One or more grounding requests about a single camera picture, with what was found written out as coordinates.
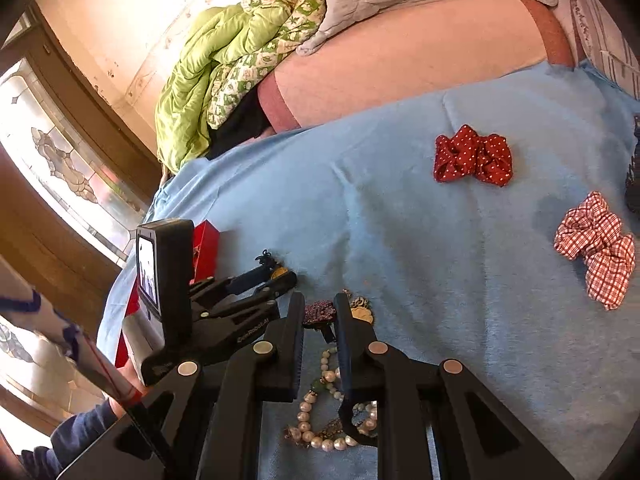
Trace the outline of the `dark blue sleeve forearm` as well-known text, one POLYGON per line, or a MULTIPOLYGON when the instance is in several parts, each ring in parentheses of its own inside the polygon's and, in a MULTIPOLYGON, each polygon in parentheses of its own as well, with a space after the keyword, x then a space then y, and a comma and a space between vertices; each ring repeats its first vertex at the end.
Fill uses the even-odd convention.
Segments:
POLYGON ((118 417, 107 401, 91 411, 74 415, 51 434, 51 446, 23 450, 17 459, 32 479, 56 479, 94 441, 114 425, 118 417))

